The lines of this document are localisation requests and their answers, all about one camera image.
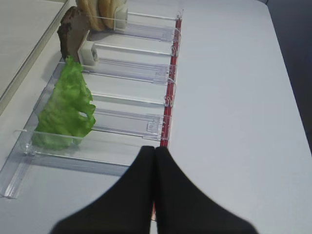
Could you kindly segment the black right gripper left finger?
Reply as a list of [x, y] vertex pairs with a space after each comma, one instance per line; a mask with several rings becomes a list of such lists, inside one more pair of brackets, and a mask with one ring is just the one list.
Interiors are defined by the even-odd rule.
[[148, 234], [155, 148], [141, 147], [134, 162], [97, 200], [59, 221], [53, 234]]

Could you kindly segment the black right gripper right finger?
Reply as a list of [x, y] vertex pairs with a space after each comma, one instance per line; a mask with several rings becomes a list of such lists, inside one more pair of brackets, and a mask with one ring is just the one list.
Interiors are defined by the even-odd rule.
[[255, 234], [248, 221], [206, 196], [166, 147], [155, 149], [155, 205], [160, 234]]

